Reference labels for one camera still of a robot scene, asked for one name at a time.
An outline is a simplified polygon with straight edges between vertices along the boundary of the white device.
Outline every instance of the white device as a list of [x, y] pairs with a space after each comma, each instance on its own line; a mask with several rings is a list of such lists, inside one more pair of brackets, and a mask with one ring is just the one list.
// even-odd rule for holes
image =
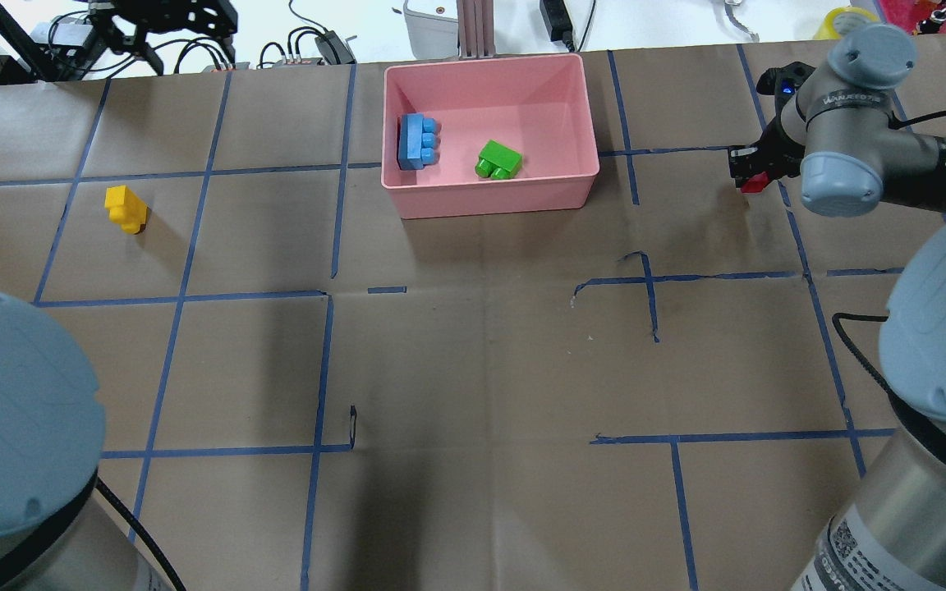
[[404, 0], [411, 53], [420, 60], [458, 55], [458, 8], [455, 0]]

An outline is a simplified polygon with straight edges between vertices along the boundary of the blue toy brick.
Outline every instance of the blue toy brick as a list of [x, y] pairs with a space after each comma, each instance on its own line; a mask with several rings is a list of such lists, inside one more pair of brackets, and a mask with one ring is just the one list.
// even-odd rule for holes
[[402, 171], [421, 171], [427, 164], [436, 164], [440, 154], [439, 125], [432, 117], [420, 112], [409, 112], [401, 117], [401, 139], [397, 149], [397, 164]]

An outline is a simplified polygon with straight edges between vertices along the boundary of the toy building block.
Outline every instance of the toy building block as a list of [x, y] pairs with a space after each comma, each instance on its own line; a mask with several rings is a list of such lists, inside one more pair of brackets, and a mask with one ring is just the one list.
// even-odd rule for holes
[[508, 149], [495, 140], [488, 140], [488, 145], [480, 151], [477, 160], [476, 175], [481, 179], [491, 176], [497, 181], [512, 179], [521, 170], [523, 157], [518, 151]]
[[402, 171], [421, 171], [427, 164], [436, 164], [440, 154], [440, 129], [436, 120], [420, 112], [410, 112], [401, 117], [401, 145], [397, 150], [397, 163]]
[[104, 195], [108, 220], [119, 224], [126, 233], [140, 233], [148, 222], [148, 206], [126, 185], [108, 187]]

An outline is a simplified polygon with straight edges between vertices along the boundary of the green toy brick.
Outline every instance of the green toy brick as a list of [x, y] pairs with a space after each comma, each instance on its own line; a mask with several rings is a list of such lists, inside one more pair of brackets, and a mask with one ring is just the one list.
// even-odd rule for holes
[[488, 144], [480, 151], [480, 160], [477, 160], [476, 173], [481, 179], [504, 181], [512, 179], [521, 170], [523, 157], [521, 153], [508, 149], [495, 140], [488, 140]]

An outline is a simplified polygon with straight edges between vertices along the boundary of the red object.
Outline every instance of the red object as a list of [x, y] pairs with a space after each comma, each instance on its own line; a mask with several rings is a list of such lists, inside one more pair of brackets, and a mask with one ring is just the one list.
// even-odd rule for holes
[[743, 183], [743, 186], [739, 188], [739, 191], [743, 194], [747, 194], [747, 192], [761, 192], [772, 182], [773, 180], [769, 179], [768, 172], [758, 172], [757, 175], [747, 179], [746, 183]]
[[[946, 4], [933, 4], [928, 0], [878, 0], [882, 5], [882, 11], [885, 12], [885, 20], [893, 23], [911, 33], [915, 30], [917, 22], [930, 18], [930, 13], [936, 8], [944, 8]], [[946, 33], [946, 22], [939, 29], [941, 33]]]

